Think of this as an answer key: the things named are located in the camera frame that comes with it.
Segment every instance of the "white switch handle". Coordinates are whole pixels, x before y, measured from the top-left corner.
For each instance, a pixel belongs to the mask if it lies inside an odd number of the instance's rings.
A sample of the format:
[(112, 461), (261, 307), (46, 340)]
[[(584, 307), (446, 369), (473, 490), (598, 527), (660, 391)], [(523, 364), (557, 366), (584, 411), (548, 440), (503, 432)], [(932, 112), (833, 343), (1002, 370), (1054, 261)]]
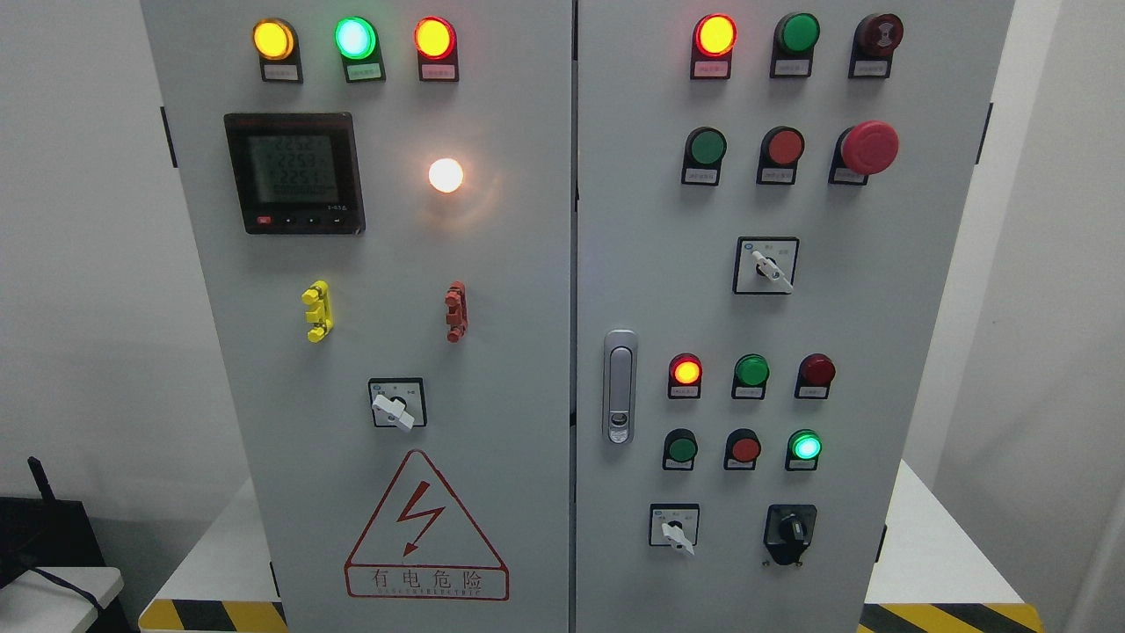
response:
[(695, 555), (695, 548), (692, 546), (691, 540), (684, 534), (684, 528), (664, 523), (660, 524), (660, 532), (673, 550), (686, 557)]
[(376, 415), (381, 415), (388, 423), (408, 432), (414, 428), (414, 416), (406, 413), (406, 405), (397, 400), (392, 400), (381, 394), (375, 397), (371, 409)]
[(766, 279), (780, 284), (786, 292), (793, 291), (793, 283), (789, 282), (789, 278), (785, 277), (785, 272), (783, 272), (772, 259), (758, 251), (752, 252), (750, 256), (754, 257), (755, 265), (758, 266), (759, 272), (766, 275)]

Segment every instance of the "yellow black hazard stripe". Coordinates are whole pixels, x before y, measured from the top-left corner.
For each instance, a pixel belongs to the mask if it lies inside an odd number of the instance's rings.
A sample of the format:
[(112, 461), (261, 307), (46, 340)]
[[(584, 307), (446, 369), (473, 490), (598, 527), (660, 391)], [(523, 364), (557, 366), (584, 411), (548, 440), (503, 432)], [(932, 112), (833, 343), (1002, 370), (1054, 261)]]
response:
[(281, 603), (156, 599), (138, 624), (142, 631), (289, 633)]
[(864, 605), (858, 633), (1043, 633), (1032, 605)]
[[(281, 603), (153, 600), (142, 631), (288, 633)], [(857, 633), (1043, 633), (1032, 605), (864, 605)]]

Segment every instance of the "lightning bolt symbol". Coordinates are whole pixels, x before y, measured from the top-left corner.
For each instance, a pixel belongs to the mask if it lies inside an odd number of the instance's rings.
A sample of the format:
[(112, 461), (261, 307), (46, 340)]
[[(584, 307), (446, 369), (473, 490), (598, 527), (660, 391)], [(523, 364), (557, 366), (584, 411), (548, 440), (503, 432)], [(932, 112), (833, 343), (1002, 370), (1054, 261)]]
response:
[(441, 516), (441, 513), (446, 510), (446, 506), (442, 506), (440, 508), (434, 508), (432, 510), (411, 514), (411, 510), (414, 509), (414, 505), (418, 503), (418, 499), (421, 499), (422, 496), (425, 495), (425, 491), (429, 489), (430, 489), (429, 481), (420, 481), (418, 487), (414, 489), (414, 495), (411, 496), (411, 500), (406, 503), (406, 507), (403, 508), (403, 512), (398, 515), (398, 518), (395, 521), (395, 523), (403, 523), (404, 521), (416, 519), (418, 517), (425, 517), (425, 516), (430, 517), (430, 521), (428, 521), (425, 526), (422, 527), (422, 532), (420, 532), (418, 535), (414, 537), (414, 541), (411, 541), (410, 543), (406, 544), (406, 548), (403, 550), (403, 558), (406, 558), (412, 552), (414, 552), (414, 550), (418, 549), (417, 542), (422, 539), (422, 535), (425, 534), (428, 530), (430, 530), (430, 526), (433, 525), (433, 522), (438, 521), (438, 517)]

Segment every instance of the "white table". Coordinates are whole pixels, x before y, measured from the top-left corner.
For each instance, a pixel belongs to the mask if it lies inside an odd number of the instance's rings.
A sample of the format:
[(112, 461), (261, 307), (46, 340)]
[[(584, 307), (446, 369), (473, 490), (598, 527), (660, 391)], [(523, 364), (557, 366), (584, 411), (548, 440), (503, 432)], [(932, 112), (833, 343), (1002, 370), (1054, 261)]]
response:
[[(89, 591), (102, 607), (124, 587), (120, 570), (111, 567), (40, 569)], [(80, 633), (96, 620), (98, 612), (86, 598), (30, 571), (0, 589), (0, 631), (4, 633)]]
[[(900, 464), (871, 604), (1015, 604), (1024, 600), (906, 463)], [(246, 481), (154, 600), (278, 602), (270, 553)], [(165, 629), (145, 627), (156, 633)]]

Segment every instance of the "white indicator light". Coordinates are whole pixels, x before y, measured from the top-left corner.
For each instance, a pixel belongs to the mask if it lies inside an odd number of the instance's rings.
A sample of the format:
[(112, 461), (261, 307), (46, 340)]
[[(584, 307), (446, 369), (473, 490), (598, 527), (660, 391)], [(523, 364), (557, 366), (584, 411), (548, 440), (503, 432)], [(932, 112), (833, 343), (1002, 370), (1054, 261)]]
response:
[(439, 159), (430, 165), (430, 183), (442, 193), (452, 193), (464, 181), (465, 170), (453, 159)]

